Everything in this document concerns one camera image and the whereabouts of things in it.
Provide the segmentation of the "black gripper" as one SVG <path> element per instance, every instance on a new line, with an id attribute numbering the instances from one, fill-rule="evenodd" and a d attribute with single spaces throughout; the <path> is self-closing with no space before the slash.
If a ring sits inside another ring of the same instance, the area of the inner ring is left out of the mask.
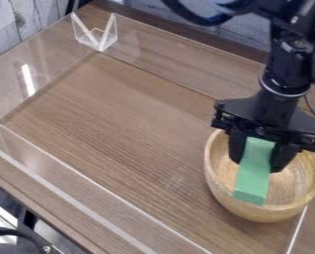
<path id="1" fill-rule="evenodd" d="M 218 100 L 211 126 L 229 135 L 229 157 L 238 163 L 245 140 L 254 137 L 276 143 L 270 171 L 278 173 L 301 150 L 315 152 L 315 118 L 297 106 L 294 98 L 260 91 L 246 98 Z"/>

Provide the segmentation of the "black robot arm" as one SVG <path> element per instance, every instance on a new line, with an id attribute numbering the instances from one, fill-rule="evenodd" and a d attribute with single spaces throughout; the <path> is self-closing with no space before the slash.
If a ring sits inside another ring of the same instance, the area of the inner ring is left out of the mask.
<path id="1" fill-rule="evenodd" d="M 219 100 L 211 126 L 229 135 L 229 156 L 241 162 L 246 139 L 273 143 L 269 170 L 280 172 L 302 152 L 315 152 L 315 114 L 298 102 L 315 85 L 315 0 L 209 0 L 217 14 L 203 17 L 179 0 L 162 0 L 185 20 L 217 26 L 254 14 L 269 21 L 269 55 L 258 77 L 258 92 Z"/>

